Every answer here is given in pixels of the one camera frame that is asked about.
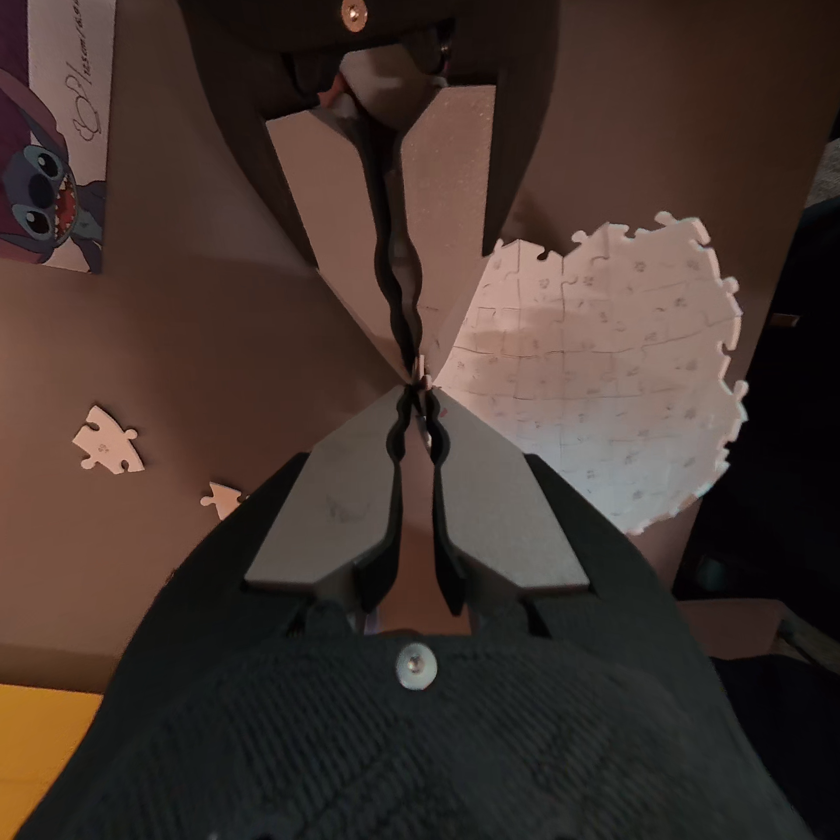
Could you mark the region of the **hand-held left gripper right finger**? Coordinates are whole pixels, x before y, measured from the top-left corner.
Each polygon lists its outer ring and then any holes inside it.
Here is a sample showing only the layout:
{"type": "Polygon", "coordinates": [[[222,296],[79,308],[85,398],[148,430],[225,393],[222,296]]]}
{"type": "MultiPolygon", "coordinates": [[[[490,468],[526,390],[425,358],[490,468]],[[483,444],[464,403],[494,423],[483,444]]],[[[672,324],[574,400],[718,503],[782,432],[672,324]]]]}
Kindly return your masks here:
{"type": "Polygon", "coordinates": [[[514,604],[592,590],[520,448],[443,388],[425,393],[437,584],[472,635],[514,604]]]}

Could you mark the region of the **cartoon puzzle box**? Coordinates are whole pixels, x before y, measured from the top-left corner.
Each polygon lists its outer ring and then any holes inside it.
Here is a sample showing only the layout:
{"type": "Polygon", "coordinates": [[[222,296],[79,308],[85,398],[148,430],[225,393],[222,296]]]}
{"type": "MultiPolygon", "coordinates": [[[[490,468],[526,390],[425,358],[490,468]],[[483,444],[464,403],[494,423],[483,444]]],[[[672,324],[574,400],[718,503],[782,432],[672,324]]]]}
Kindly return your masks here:
{"type": "Polygon", "coordinates": [[[1,2],[1,257],[99,274],[116,3],[1,2]]]}

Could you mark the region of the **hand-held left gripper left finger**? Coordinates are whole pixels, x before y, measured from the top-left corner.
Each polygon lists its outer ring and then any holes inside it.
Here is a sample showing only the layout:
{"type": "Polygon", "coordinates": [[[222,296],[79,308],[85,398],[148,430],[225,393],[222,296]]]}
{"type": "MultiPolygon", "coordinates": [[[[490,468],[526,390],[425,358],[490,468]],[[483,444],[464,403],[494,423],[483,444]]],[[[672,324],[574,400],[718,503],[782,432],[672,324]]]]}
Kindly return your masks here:
{"type": "Polygon", "coordinates": [[[413,388],[399,385],[315,444],[245,574],[247,592],[330,602],[365,633],[398,572],[412,413],[413,388]]]}

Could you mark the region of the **partly built puzzle ball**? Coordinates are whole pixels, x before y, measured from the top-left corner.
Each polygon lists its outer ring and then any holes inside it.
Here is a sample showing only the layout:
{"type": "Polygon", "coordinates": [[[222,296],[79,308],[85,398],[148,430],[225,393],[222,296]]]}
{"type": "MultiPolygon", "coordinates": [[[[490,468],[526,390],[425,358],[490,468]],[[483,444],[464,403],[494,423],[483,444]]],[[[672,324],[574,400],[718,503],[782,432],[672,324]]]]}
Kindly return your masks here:
{"type": "Polygon", "coordinates": [[[637,535],[728,469],[742,311],[698,217],[603,224],[561,256],[498,242],[436,386],[637,535]]]}

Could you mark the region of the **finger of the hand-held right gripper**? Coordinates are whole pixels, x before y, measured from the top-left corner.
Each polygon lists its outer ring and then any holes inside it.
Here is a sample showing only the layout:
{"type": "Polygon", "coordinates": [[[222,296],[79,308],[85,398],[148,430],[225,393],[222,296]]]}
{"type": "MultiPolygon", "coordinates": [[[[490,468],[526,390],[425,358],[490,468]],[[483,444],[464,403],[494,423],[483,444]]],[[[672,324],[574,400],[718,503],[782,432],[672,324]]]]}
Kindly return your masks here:
{"type": "Polygon", "coordinates": [[[325,108],[273,119],[266,126],[320,277],[407,382],[391,308],[375,275],[377,231],[360,151],[325,108]]]}
{"type": "Polygon", "coordinates": [[[438,89],[402,140],[408,237],[421,266],[419,353],[443,370],[487,265],[483,255],[496,87],[438,89]]]}

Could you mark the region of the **yellow plastic tray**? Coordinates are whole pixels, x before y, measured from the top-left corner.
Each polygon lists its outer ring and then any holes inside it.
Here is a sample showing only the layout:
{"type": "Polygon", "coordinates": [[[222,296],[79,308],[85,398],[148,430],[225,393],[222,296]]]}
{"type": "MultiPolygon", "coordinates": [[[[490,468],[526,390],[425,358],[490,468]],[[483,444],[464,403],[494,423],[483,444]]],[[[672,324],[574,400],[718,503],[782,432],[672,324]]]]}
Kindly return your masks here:
{"type": "Polygon", "coordinates": [[[87,692],[1,685],[1,838],[14,837],[86,734],[87,692]]]}

